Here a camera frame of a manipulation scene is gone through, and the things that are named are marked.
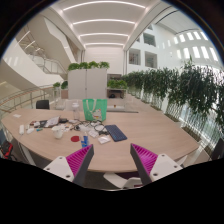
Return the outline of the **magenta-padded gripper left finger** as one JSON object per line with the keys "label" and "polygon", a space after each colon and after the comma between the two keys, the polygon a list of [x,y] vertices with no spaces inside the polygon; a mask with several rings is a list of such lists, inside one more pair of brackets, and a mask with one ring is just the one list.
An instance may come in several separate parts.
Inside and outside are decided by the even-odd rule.
{"label": "magenta-padded gripper left finger", "polygon": [[82,186],[93,155],[94,147],[90,144],[67,157],[58,156],[44,170]]}

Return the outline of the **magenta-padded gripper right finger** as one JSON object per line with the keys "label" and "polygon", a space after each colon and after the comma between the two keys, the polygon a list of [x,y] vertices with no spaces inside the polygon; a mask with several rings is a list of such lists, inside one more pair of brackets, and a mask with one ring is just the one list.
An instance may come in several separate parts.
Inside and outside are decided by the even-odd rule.
{"label": "magenta-padded gripper right finger", "polygon": [[135,162],[143,185],[147,185],[182,169],[168,155],[157,155],[136,144],[131,144],[130,154]]}

